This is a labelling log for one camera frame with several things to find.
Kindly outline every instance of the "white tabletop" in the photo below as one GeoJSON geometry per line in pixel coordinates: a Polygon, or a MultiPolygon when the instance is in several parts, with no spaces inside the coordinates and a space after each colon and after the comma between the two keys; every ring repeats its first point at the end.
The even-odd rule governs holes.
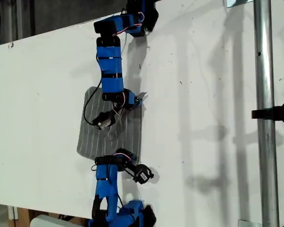
{"type": "MultiPolygon", "coordinates": [[[[284,1],[272,4],[281,105],[284,1]]],[[[158,174],[144,185],[119,174],[119,193],[151,204],[158,227],[261,222],[253,4],[165,0],[157,8],[147,43],[119,37],[125,87],[148,95],[142,162],[158,174]]],[[[97,37],[88,22],[0,46],[0,204],[91,217],[94,162],[76,147],[85,91],[101,76],[97,37]]],[[[284,124],[276,128],[284,225],[284,124]]]]}

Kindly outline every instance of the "silver pipe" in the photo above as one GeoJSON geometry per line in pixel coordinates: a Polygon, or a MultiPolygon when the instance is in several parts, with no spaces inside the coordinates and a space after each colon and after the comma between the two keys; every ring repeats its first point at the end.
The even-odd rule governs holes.
{"type": "MultiPolygon", "coordinates": [[[[257,109],[271,108],[274,100],[271,0],[254,0],[257,109]]],[[[275,122],[258,119],[263,227],[279,227],[275,122]]]]}

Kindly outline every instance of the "black bracket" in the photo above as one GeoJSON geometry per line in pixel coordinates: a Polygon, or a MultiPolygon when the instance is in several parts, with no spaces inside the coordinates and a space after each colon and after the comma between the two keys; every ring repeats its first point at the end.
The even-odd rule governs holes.
{"type": "Polygon", "coordinates": [[[284,122],[284,104],[264,110],[253,110],[251,112],[251,118],[284,122]]]}

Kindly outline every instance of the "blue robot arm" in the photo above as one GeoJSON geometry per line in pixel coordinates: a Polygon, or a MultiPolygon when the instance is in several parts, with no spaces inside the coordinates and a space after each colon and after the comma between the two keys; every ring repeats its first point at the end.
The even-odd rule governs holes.
{"type": "Polygon", "coordinates": [[[151,207],[144,208],[141,201],[130,201],[122,205],[117,213],[118,198],[120,199],[117,189],[118,172],[130,169],[133,172],[133,180],[140,184],[154,177],[147,166],[143,164],[135,166],[132,160],[135,160],[135,156],[122,148],[113,156],[95,159],[97,185],[92,208],[93,219],[89,222],[89,227],[129,227],[133,224],[144,227],[145,216],[148,216],[148,221],[151,220],[151,223],[155,224],[156,218],[151,207]],[[101,210],[100,205],[104,198],[107,200],[107,209],[101,210]]]}
{"type": "Polygon", "coordinates": [[[128,0],[126,14],[94,23],[95,32],[101,35],[97,39],[97,61],[101,69],[102,99],[113,103],[111,111],[100,113],[92,123],[85,117],[97,129],[113,125],[115,114],[119,114],[122,109],[132,110],[142,103],[133,92],[124,88],[121,45],[117,35],[126,32],[133,37],[141,37],[145,36],[145,30],[151,32],[159,17],[156,1],[128,0]]]}

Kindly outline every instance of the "gray cloth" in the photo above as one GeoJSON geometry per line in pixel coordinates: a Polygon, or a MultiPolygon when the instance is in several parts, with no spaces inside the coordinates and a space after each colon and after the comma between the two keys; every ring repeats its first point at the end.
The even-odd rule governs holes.
{"type": "MultiPolygon", "coordinates": [[[[84,104],[95,90],[89,88],[85,93],[84,104]]],[[[86,108],[86,118],[92,122],[100,112],[110,111],[112,103],[102,100],[102,89],[94,94],[86,108]]],[[[125,148],[140,158],[142,106],[132,111],[123,110],[115,115],[116,123],[103,130],[96,129],[81,118],[77,152],[83,157],[94,160],[103,155],[112,155],[119,148],[125,148]]]]}

